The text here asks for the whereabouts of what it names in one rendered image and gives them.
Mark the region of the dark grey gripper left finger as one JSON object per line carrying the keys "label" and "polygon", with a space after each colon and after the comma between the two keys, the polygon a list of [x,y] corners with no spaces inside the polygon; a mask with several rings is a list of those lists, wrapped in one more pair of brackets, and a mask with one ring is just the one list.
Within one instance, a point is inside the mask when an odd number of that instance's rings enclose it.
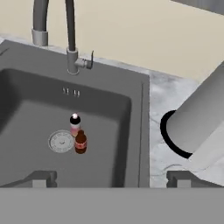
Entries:
{"label": "dark grey gripper left finger", "polygon": [[27,177],[0,185],[0,188],[24,187],[24,188],[51,188],[57,186],[56,171],[34,171]]}

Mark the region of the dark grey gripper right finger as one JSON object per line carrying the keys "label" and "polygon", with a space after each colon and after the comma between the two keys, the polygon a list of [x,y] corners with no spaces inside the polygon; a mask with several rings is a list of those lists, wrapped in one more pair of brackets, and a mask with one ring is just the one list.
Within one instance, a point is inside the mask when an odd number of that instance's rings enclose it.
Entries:
{"label": "dark grey gripper right finger", "polygon": [[167,188],[220,188],[221,185],[203,180],[196,177],[189,171],[168,171],[167,177]]}

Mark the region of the small brown bottle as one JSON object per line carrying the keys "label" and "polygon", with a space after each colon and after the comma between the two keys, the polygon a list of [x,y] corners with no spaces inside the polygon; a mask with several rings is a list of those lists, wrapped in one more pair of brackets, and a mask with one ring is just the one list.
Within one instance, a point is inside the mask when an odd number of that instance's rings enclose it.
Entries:
{"label": "small brown bottle", "polygon": [[75,151],[79,154],[83,154],[87,150],[87,137],[82,129],[78,131],[77,136],[75,137]]}

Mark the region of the small pink bottle black cap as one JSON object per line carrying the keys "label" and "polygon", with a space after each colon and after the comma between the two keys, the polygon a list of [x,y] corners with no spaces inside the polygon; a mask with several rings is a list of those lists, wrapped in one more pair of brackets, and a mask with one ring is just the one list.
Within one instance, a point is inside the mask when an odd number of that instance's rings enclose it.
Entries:
{"label": "small pink bottle black cap", "polygon": [[80,128],[81,128],[81,118],[77,113],[73,113],[70,116],[70,132],[73,137],[77,136]]}

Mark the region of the dark grey kitchen sink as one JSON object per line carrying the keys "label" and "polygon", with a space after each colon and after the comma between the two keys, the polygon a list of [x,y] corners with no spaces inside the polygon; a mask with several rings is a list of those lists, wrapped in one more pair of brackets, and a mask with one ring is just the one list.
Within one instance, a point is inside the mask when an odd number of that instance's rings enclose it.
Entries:
{"label": "dark grey kitchen sink", "polygon": [[59,187],[148,186],[148,76],[100,63],[72,76],[63,53],[0,43],[0,186],[35,171],[56,171]]}

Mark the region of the grey curved sink tap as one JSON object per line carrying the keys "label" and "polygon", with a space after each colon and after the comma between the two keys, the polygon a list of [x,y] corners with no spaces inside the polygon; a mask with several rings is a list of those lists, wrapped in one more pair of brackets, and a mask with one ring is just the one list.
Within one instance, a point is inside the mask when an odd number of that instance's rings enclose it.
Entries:
{"label": "grey curved sink tap", "polygon": [[[32,43],[35,46],[48,46],[47,12],[49,0],[33,0]],[[94,53],[91,59],[79,57],[79,51],[75,41],[75,8],[74,0],[65,0],[66,27],[68,47],[66,49],[67,71],[71,75],[77,75],[81,68],[92,69],[94,65]]]}

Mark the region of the black round towel holder base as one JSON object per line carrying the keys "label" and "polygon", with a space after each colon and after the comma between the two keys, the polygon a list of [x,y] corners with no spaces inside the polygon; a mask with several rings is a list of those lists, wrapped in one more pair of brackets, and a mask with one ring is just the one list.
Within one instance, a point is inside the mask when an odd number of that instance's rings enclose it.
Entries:
{"label": "black round towel holder base", "polygon": [[159,124],[159,128],[160,128],[160,133],[161,136],[164,139],[164,142],[169,146],[169,148],[175,152],[176,154],[178,154],[180,157],[184,158],[184,159],[188,159],[192,153],[189,151],[184,150],[183,148],[177,146],[172,139],[170,138],[168,132],[167,132],[167,122],[168,120],[172,117],[172,115],[175,113],[175,110],[170,110],[168,112],[166,112],[161,120],[160,120],[160,124]]}

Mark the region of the grey wall cupboard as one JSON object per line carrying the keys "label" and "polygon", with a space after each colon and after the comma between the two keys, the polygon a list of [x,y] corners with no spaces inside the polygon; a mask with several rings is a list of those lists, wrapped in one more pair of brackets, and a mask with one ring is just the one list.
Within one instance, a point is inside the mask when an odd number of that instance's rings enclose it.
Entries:
{"label": "grey wall cupboard", "polygon": [[224,16],[224,0],[172,0]]}

